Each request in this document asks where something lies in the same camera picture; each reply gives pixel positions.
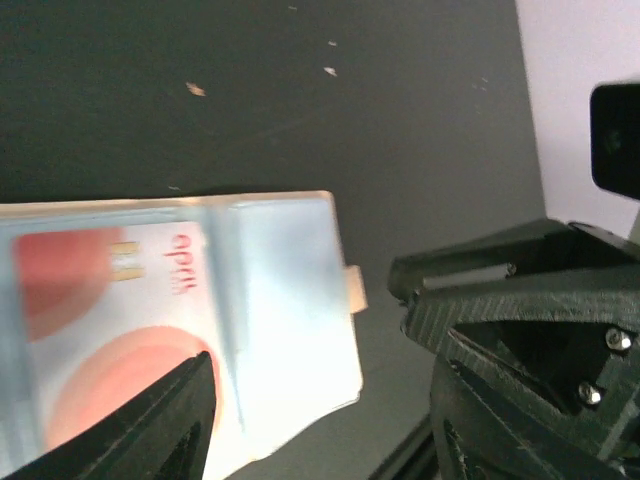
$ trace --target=silver screw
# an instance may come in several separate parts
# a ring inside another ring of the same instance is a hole
[[[617,328],[610,328],[604,337],[607,342],[607,347],[611,350],[618,352],[624,352],[631,347],[631,337],[626,332],[618,330]]]
[[[602,394],[596,387],[588,382],[582,382],[578,386],[578,395],[580,399],[587,405],[597,405],[602,400]]]

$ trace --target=orange circle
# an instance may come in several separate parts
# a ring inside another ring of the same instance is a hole
[[[219,367],[209,346],[179,328],[146,327],[112,340],[85,360],[54,405],[46,438],[54,449],[95,425],[183,361],[207,351],[215,378],[214,428],[222,412]]]
[[[111,244],[121,228],[44,232],[16,240],[14,254],[29,340],[83,316],[111,282]]]

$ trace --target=red logo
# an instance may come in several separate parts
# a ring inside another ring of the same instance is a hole
[[[176,235],[171,240],[173,251],[164,256],[173,259],[175,269],[171,270],[171,284],[174,295],[187,293],[198,286],[196,271],[193,268],[193,255],[189,251],[191,238],[188,235]]]

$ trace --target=screw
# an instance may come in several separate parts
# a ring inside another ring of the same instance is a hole
[[[631,347],[631,337],[626,332],[618,330],[617,328],[610,328],[607,330],[607,334],[604,337],[607,342],[607,347],[611,350],[618,352],[624,352]]]
[[[588,382],[582,382],[578,386],[578,395],[580,399],[587,405],[597,405],[602,400],[602,394],[596,387]]]

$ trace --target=white wall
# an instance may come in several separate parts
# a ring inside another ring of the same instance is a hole
[[[638,204],[591,180],[589,96],[640,76],[640,0],[517,0],[547,215],[627,236]]]

